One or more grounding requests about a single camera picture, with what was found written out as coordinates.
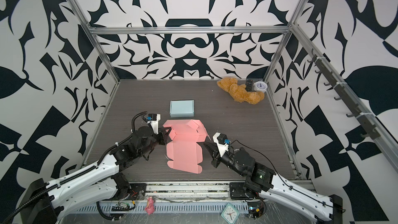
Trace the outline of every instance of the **white zip tie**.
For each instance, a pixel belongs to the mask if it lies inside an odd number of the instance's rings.
[[[333,89],[339,84],[347,84],[347,82],[336,82],[336,85],[333,86]]]
[[[363,116],[363,115],[373,115],[373,116],[374,116],[374,114],[371,113],[371,112],[360,112],[359,115],[356,116],[355,118],[357,119],[357,118],[359,118],[359,117],[361,117],[361,116]]]

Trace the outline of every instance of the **pink toy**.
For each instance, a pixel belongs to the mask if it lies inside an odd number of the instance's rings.
[[[206,128],[200,120],[167,120],[163,127],[171,127],[169,137],[172,142],[166,146],[167,157],[172,159],[167,165],[172,169],[199,174],[202,167],[198,165],[203,161],[202,148],[197,142],[204,142],[207,134]]]
[[[155,207],[153,206],[153,203],[155,201],[152,199],[152,197],[149,197],[147,200],[147,206],[145,207],[145,211],[148,213],[148,215],[152,214],[155,211]]]

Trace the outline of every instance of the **light blue box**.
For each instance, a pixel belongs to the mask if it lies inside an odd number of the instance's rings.
[[[195,114],[193,100],[190,101],[170,101],[170,117],[193,117]]]

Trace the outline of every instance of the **robotic arm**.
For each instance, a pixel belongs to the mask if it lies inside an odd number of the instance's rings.
[[[257,163],[244,148],[231,150],[231,142],[225,134],[216,133],[213,141],[204,143],[213,158],[211,164],[218,167],[223,163],[246,178],[243,184],[244,198],[271,199],[314,222],[342,223],[341,197],[316,194],[289,182],[274,170]]]
[[[128,197],[130,184],[121,172],[135,164],[140,157],[148,160],[149,154],[158,144],[165,145],[171,131],[171,128],[158,127],[160,114],[144,117],[146,114],[147,112],[142,112],[134,116],[132,133],[107,149],[98,161],[47,183],[43,179],[32,182],[22,204],[4,223],[10,223],[20,211],[24,224],[54,224],[68,213],[93,202],[112,197]],[[135,130],[134,121],[139,116],[148,126]]]

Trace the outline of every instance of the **round clock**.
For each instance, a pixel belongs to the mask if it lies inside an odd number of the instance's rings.
[[[234,208],[234,206],[231,205],[231,203],[228,203],[226,207],[224,208],[224,211],[221,213],[221,216],[230,224],[234,224],[235,221],[238,219],[239,212]]]

